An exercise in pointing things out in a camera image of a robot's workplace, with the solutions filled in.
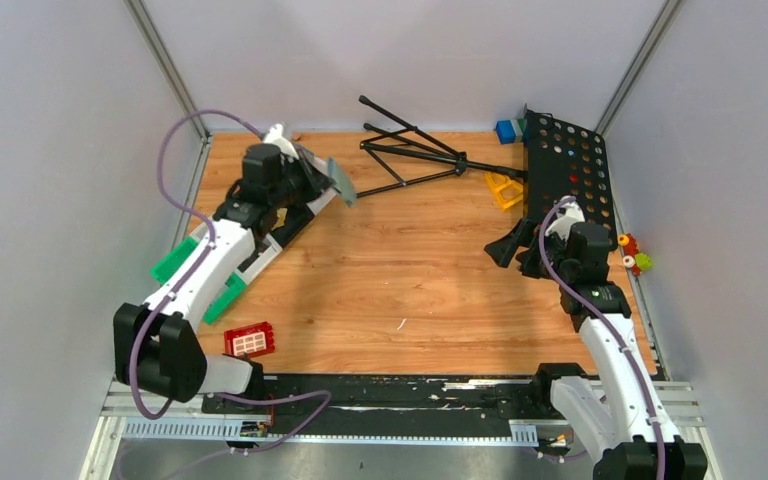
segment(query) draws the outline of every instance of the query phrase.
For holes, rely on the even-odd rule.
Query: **red lego brick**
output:
[[[275,339],[272,325],[261,322],[225,332],[225,353],[241,357],[247,353],[249,357],[266,355],[275,351]]]

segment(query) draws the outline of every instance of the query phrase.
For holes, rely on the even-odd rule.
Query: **wooden surface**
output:
[[[474,161],[523,164],[522,146],[499,145],[492,132],[434,135]],[[392,183],[358,148],[369,136],[305,133],[300,143],[333,156],[361,191]],[[214,138],[198,210],[213,213],[254,141]],[[446,168],[383,157],[406,179]],[[199,338],[206,352],[221,353],[225,330],[268,321],[276,351],[258,361],[269,372],[524,374],[541,362],[578,362],[596,373],[559,306],[558,286],[522,277],[514,265],[501,269],[483,251],[520,215],[520,206],[495,205],[479,171],[374,195],[354,208],[335,199],[219,321],[200,327]],[[611,280],[632,304],[638,342],[647,345],[618,252],[611,266]],[[642,354],[654,373],[649,349]]]

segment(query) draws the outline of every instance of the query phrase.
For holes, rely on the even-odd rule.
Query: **black tripod stand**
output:
[[[369,154],[369,156],[374,158],[376,162],[378,162],[382,167],[384,167],[384,170],[387,170],[387,172],[390,175],[392,175],[394,179],[396,179],[396,183],[385,185],[383,187],[373,188],[372,190],[367,190],[365,192],[360,192],[358,193],[358,198],[366,197],[375,193],[382,193],[390,190],[395,190],[397,188],[407,187],[409,185],[416,185],[418,183],[423,183],[429,180],[448,177],[450,175],[456,175],[459,177],[463,175],[464,172],[466,172],[466,169],[469,167],[475,168],[477,170],[484,170],[485,172],[493,172],[493,173],[499,173],[501,175],[507,175],[508,177],[511,177],[511,178],[520,178],[522,179],[523,182],[528,180],[528,172],[524,170],[517,170],[515,168],[510,168],[510,167],[501,167],[498,165],[488,165],[486,163],[479,163],[479,162],[473,162],[468,160],[466,157],[466,152],[458,152],[457,150],[446,145],[440,140],[437,140],[431,135],[423,132],[422,130],[419,129],[419,127],[415,125],[411,125],[408,122],[397,117],[393,113],[385,110],[383,107],[376,104],[372,100],[366,98],[366,96],[364,95],[361,95],[360,98],[358,98],[358,101],[372,108],[376,112],[384,115],[390,120],[393,120],[394,122],[398,123],[402,127],[404,127],[401,130],[397,130],[395,132],[388,132],[387,130],[378,128],[368,123],[363,124],[363,128],[365,130],[368,130],[370,132],[375,132],[378,134],[378,136],[372,137],[360,142],[360,148],[365,150],[366,153]],[[426,144],[417,142],[415,140],[405,138],[402,136],[405,133],[415,133],[422,139],[432,143],[434,146],[426,145]],[[380,143],[375,143],[388,138],[392,138],[393,140],[399,141],[401,142],[401,144],[382,145]],[[403,145],[416,147],[420,150],[411,150],[409,148],[405,148]],[[445,172],[434,173],[431,175],[426,175],[424,177],[414,178],[412,180],[405,180],[402,177],[400,177],[395,170],[390,168],[390,166],[387,165],[387,163],[384,160],[382,160],[381,157],[378,156],[376,152],[391,153],[394,155],[401,155],[404,157],[419,158],[422,160],[430,160],[432,162],[437,162],[437,163],[445,163],[447,165],[452,165],[453,168]]]

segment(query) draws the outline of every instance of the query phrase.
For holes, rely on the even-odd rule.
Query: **gray wall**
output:
[[[172,244],[153,172],[180,114],[123,2],[0,1],[0,478],[78,475],[113,312]],[[179,196],[197,147],[181,137]]]
[[[426,129],[526,101],[595,126],[662,2],[146,0],[200,107],[352,130],[381,119],[361,93]]]
[[[688,0],[608,147],[667,364],[726,478],[768,478],[768,3]]]

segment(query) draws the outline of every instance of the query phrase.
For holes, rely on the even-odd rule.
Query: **yellow toy piece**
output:
[[[493,198],[496,199],[496,204],[499,205],[503,212],[522,201],[522,185],[511,180],[509,177],[498,173],[485,172],[484,181],[487,182],[487,186],[493,192]],[[513,196],[506,198],[506,195],[502,194],[505,190],[512,190]]]

